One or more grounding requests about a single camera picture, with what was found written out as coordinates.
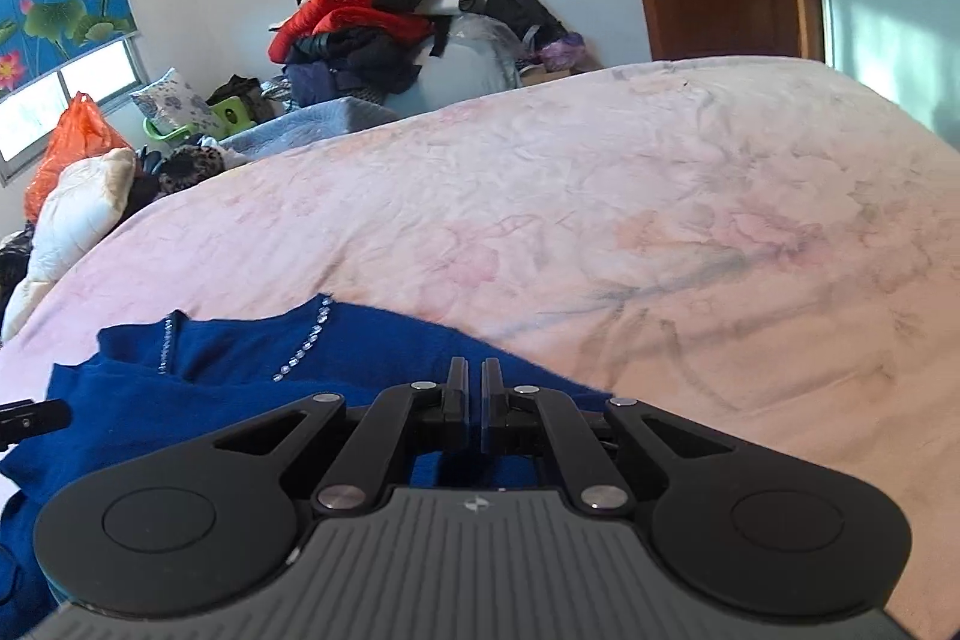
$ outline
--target bed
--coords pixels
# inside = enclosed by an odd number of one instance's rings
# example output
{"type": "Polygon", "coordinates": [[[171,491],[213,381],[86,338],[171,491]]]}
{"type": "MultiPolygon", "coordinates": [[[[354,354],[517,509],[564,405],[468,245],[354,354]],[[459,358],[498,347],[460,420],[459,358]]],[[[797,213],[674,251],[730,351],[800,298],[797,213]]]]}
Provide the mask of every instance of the bed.
{"type": "Polygon", "coordinates": [[[319,290],[874,483],[914,534],[892,613],[960,627],[960,155],[851,79],[612,68],[227,172],[72,269],[0,398],[42,397],[104,326],[319,290]]]}

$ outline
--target blue sweater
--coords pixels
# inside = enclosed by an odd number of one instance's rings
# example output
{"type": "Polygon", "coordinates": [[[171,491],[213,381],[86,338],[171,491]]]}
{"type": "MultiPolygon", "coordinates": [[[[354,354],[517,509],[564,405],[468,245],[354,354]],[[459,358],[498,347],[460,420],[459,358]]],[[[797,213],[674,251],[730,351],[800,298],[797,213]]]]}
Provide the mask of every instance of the blue sweater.
{"type": "MultiPolygon", "coordinates": [[[[23,442],[0,462],[0,472],[20,487],[0,520],[0,640],[16,640],[56,607],[34,557],[32,529],[56,492],[95,470],[322,391],[366,405],[388,386],[443,383],[454,356],[470,363],[474,398],[487,357],[500,360],[507,386],[562,390],[585,410],[601,410],[608,397],[457,330],[340,303],[330,305],[312,349],[276,383],[280,367],[308,341],[322,300],[320,295],[283,316],[256,321],[193,321],[174,313],[162,373],[165,321],[104,329],[96,356],[79,366],[54,367],[48,396],[69,403],[73,424],[23,442]]],[[[436,459],[418,461],[420,485],[429,485],[431,463],[436,459]]],[[[494,479],[495,485],[517,482],[517,470],[501,470],[494,479]]]]}

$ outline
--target patterned pillow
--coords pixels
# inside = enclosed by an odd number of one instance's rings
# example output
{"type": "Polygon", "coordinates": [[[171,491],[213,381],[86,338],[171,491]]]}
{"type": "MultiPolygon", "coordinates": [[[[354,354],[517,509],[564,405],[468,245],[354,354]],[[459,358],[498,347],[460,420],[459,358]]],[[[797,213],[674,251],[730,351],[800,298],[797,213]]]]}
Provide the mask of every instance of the patterned pillow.
{"type": "Polygon", "coordinates": [[[220,120],[175,68],[152,85],[132,92],[131,98],[160,134],[172,134],[189,124],[203,134],[220,132],[220,120]]]}

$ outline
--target leopard print fabric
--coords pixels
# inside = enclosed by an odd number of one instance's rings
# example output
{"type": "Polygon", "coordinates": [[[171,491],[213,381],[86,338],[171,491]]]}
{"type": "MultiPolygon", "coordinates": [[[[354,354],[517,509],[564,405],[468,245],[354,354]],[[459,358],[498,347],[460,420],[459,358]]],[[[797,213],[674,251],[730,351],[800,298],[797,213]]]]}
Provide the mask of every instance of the leopard print fabric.
{"type": "Polygon", "coordinates": [[[186,191],[226,170],[224,158],[217,150],[192,145],[176,148],[157,172],[160,175],[160,195],[186,191]]]}

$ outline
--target white pillow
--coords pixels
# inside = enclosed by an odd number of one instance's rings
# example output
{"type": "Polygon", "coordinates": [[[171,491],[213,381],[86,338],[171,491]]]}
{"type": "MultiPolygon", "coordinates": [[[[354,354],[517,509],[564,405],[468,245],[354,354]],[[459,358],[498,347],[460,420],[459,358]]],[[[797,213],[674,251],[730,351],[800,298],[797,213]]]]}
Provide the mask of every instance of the white pillow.
{"type": "Polygon", "coordinates": [[[37,218],[27,276],[13,289],[3,342],[13,339],[56,281],[117,225],[127,208],[136,154],[110,150],[66,167],[37,218]]]}

